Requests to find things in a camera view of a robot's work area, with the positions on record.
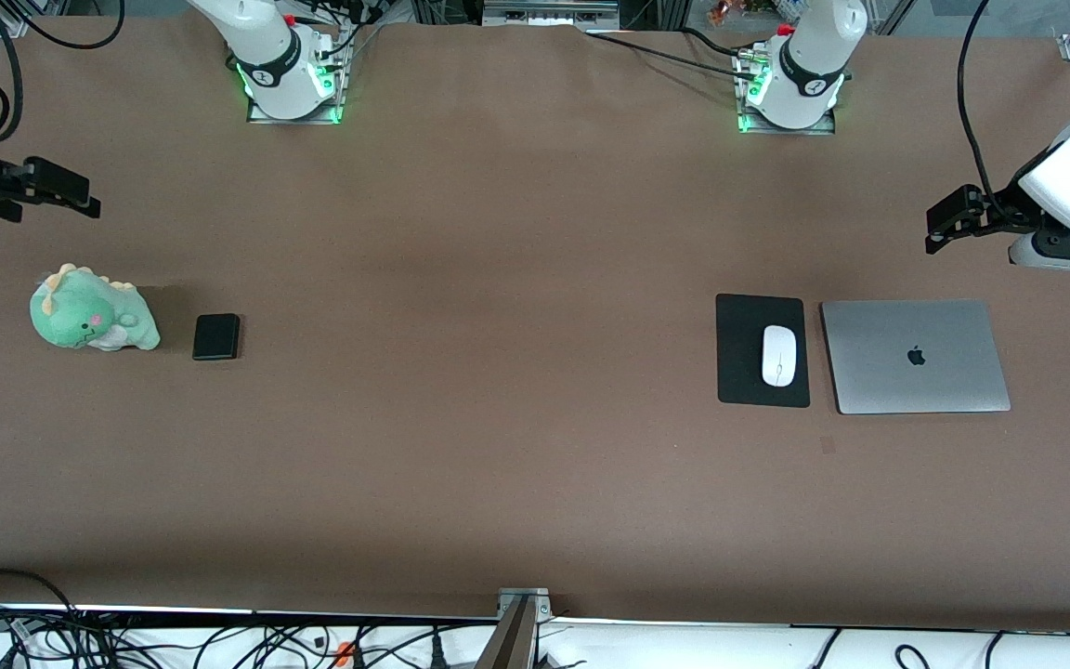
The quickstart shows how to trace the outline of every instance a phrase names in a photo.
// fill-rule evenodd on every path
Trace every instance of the cable connector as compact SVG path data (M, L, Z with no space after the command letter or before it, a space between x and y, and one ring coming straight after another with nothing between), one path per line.
M445 644L440 640L440 632L432 635L432 669L448 669L445 659Z

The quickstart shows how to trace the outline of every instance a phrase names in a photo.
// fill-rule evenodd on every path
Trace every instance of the silver laptop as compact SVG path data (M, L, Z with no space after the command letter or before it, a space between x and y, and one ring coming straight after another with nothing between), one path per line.
M1010 410L984 302L824 302L820 309L841 413Z

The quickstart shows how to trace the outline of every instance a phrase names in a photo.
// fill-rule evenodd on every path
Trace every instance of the table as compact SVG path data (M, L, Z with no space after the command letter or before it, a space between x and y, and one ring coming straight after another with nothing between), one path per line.
M193 13L18 47L0 156L88 174L103 217L0 222L0 566L98 604L482 614L530 584L575 615L1070 627L1070 274L1011 238L922 253L975 180L959 43L866 39L834 138L738 135L721 77L569 27L386 27L338 127L243 123ZM1070 64L978 41L969 73L1003 182ZM64 262L140 285L165 344L43 343ZM810 410L717 401L718 292L806 301ZM838 415L820 302L900 298L987 300L1014 410ZM241 360L193 362L229 310Z

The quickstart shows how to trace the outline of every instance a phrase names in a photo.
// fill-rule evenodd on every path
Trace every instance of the white mouse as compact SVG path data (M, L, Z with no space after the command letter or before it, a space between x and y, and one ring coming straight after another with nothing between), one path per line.
M762 331L762 381L784 389L795 380L795 334L781 325Z

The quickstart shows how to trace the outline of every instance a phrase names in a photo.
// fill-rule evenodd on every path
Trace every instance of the green plush dinosaur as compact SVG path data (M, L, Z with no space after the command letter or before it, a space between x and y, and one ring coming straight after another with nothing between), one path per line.
M64 263L31 297L31 322L48 343L65 349L117 351L159 346L148 302L132 284L110 283L88 267Z

